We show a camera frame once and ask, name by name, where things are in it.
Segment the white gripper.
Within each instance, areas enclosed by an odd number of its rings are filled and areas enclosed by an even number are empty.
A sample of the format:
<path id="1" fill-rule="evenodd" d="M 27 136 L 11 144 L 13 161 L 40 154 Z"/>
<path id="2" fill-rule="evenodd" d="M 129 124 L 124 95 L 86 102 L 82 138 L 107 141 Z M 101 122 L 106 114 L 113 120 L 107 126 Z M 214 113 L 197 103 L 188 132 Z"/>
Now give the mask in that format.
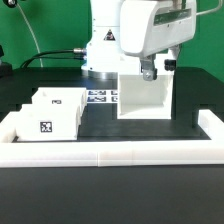
<path id="1" fill-rule="evenodd" d="M 126 55 L 140 60 L 143 79 L 157 79 L 155 53 L 168 49 L 166 71 L 176 69 L 181 47 L 196 29 L 196 0 L 125 0 L 120 12 L 120 45 Z"/>

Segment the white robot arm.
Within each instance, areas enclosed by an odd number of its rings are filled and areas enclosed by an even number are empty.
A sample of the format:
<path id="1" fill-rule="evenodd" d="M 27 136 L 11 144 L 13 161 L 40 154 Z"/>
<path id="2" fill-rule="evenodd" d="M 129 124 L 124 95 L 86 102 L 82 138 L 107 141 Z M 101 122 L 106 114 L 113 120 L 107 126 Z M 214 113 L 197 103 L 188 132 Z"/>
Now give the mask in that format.
<path id="1" fill-rule="evenodd" d="M 193 38 L 196 0 L 90 0 L 92 37 L 85 75 L 153 80 L 176 69 L 180 45 Z"/>

